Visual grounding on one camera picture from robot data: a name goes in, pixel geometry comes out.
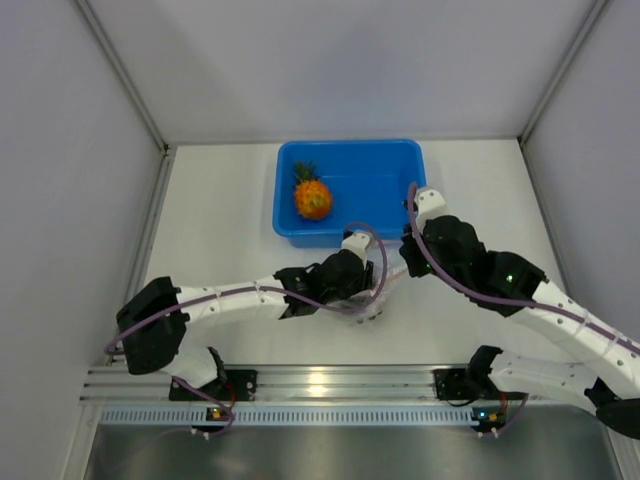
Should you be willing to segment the orange fake pineapple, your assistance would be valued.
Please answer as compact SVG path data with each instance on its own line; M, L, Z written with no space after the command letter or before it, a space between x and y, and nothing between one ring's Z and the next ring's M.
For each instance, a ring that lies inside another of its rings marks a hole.
M297 161L294 165L294 206L306 220L321 221L333 207L333 197L328 186L316 174L311 162Z

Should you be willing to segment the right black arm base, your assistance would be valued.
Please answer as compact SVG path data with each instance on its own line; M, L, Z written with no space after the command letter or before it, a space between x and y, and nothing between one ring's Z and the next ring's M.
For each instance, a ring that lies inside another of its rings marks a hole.
M492 387L483 378L475 378L465 368L443 368L433 371L436 396L448 402L473 402L486 398Z

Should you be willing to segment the clear zip top bag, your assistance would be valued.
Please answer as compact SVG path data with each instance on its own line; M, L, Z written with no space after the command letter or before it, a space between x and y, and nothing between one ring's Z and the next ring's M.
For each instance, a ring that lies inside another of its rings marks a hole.
M391 262L383 273L382 265L374 265L372 286L355 296L335 303L338 312L332 316L352 324L364 324L379 317L400 280L407 274L407 268Z

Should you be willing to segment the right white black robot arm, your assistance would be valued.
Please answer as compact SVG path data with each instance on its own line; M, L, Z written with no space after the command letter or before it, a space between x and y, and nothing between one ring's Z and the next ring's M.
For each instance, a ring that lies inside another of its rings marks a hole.
M481 398L518 393L578 407L611 430L639 436L639 344L580 306L512 252L491 251L451 215L419 224L410 215L400 254L409 274L433 274L478 307L545 337L571 358L554 362L483 345L465 369Z

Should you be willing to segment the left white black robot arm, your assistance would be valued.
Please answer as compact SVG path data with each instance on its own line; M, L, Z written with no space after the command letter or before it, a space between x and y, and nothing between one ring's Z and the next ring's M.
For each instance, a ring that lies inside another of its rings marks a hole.
M118 342L131 375L164 372L215 399L226 386L214 339L220 325L311 316L372 286L373 263L346 249L322 263L220 288L179 287L159 277L117 313Z

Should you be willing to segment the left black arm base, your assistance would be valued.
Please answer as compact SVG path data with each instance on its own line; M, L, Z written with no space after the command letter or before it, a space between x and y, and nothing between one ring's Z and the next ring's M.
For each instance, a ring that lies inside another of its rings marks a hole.
M257 388L258 372L253 369L231 369L226 371L226 380L214 380L197 390L222 402L252 401ZM169 400L178 402L199 401L202 397L173 381L169 389Z

